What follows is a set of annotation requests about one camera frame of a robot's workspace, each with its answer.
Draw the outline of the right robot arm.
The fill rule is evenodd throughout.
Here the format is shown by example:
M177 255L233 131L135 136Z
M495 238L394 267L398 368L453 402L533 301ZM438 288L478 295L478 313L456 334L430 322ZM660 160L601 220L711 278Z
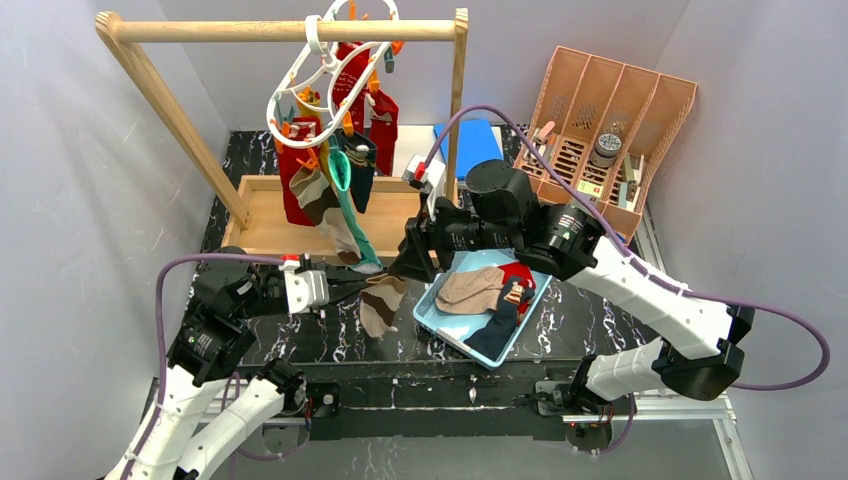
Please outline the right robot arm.
M510 249L530 270L591 291L656 332L641 347L585 357L569 386L546 402L599 413L625 395L659 388L710 401L739 378L751 308L688 297L663 272L620 252L586 211L541 203L527 174L504 161L467 174L468 211L445 197L444 175L442 163L418 155L406 166L402 178L418 191L420 208L406 223L393 275L432 282L458 252Z

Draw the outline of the white sock hanger with clips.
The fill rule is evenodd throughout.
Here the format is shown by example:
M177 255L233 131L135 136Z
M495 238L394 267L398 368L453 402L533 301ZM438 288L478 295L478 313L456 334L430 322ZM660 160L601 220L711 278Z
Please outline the white sock hanger with clips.
M341 42L323 41L322 35L318 32L318 27L323 24L328 24L330 26L336 25L338 23L337 15L344 6L349 7L349 17L353 22L355 22L357 20L355 3L353 1L345 0L334 1L324 15L310 15L305 19L306 46L298 55L289 71L272 94L267 105L268 126L277 143L283 143L296 149L307 149L319 146L328 141L335 130L340 127L350 133L352 131L351 117L348 113L348 109L351 106L350 102L354 100L363 90L363 87L367 84L366 80L369 80L369 83L367 84L369 88L374 90L379 88L377 85L376 64L379 60L383 60L386 64L389 64L392 61L395 53L394 44L389 41L363 42L360 47L356 48L352 52L352 55L355 56L363 50L369 49L369 64L359 77L359 80L351 90L350 94L341 102L340 107L336 108L333 104L333 87L342 68L348 63L348 60L339 61L337 59L337 47ZM298 71L302 64L311 55L317 55L320 57L321 66L308 79L298 83L296 81ZM319 80L319 78L323 75L328 75L330 77L327 92L328 103L325 106L321 104L316 106L311 105L301 98L301 94L309 90L312 84ZM279 112L279 102L287 95L292 96L299 106L313 111L319 116L323 114L328 116L329 122L323 127L320 134L317 134L312 138L308 138L307 140L295 141L288 139L282 133L282 127L285 123L291 122L292 120L284 118L283 121L278 124L276 122L276 114Z

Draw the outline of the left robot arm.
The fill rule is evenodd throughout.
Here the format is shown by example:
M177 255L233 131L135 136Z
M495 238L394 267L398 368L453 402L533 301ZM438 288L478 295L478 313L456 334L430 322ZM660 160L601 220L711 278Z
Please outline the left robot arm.
M164 281L195 262L194 294L172 342L166 342ZM207 479L267 420L283 415L311 426L334 418L340 387L310 382L282 359L259 368L239 394L238 367L256 340L247 322L268 315L307 314L362 290L368 274L315 262L309 255L277 259L228 246L168 263L155 287L159 386L133 440L109 479Z

